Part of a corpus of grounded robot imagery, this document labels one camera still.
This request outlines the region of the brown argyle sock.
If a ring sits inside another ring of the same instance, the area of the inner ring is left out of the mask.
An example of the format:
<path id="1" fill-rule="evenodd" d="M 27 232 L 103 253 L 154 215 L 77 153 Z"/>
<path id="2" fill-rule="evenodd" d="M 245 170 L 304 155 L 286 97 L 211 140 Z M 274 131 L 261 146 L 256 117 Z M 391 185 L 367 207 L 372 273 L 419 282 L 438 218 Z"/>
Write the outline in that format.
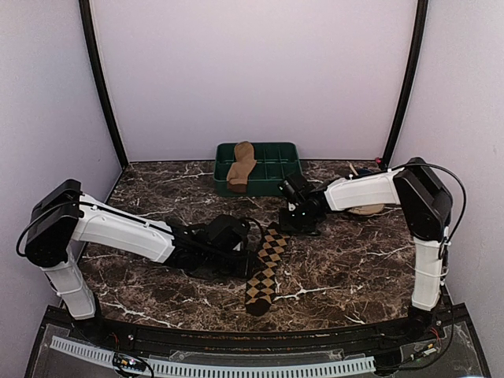
<path id="1" fill-rule="evenodd" d="M 265 315 L 276 298 L 276 271 L 288 249 L 289 239 L 276 222 L 265 229 L 257 252 L 258 267 L 246 282 L 245 310 L 254 317 Z"/>

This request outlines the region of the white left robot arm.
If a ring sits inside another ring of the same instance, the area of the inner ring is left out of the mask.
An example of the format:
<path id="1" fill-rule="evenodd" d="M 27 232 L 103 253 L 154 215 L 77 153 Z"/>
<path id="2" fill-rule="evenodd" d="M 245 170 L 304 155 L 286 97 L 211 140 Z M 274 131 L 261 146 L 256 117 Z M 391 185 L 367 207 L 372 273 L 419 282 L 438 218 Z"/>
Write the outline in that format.
<path id="1" fill-rule="evenodd" d="M 219 215 L 208 224 L 170 225 L 108 206 L 68 179 L 37 203 L 16 244 L 17 255 L 45 272 L 81 332 L 105 343 L 111 327 L 87 286 L 70 248 L 95 243 L 133 253 L 154 263 L 193 273 L 248 278 L 256 255 L 247 249 L 250 223 Z"/>

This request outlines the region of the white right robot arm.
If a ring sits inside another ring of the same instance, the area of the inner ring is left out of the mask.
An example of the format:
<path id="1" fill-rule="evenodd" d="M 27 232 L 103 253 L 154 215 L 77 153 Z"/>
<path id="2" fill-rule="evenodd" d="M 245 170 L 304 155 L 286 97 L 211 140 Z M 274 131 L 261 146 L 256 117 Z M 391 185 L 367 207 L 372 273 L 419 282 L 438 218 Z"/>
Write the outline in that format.
<path id="1" fill-rule="evenodd" d="M 288 176 L 278 186 L 288 206 L 279 212 L 281 230 L 315 234 L 328 213 L 375 206 L 400 206 L 415 246 L 412 306 L 416 312 L 402 324 L 402 335 L 417 342 L 432 329 L 433 310 L 447 274 L 448 247 L 459 224 L 451 221 L 453 196 L 436 175 L 440 167 L 413 157 L 404 165 L 348 175 L 319 187 L 304 176 Z"/>

